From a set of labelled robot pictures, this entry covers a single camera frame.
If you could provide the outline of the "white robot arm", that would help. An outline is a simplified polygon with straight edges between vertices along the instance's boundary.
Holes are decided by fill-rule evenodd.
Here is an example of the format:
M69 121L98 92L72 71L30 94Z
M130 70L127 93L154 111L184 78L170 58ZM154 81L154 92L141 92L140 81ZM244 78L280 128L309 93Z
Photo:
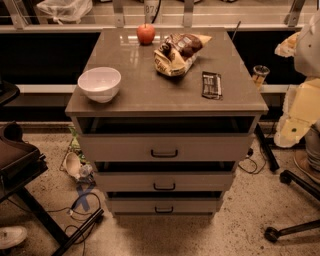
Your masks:
M300 32L279 44L275 53L293 57L295 70L306 77L298 87L287 90L274 136L277 146L290 148L320 118L320 10Z

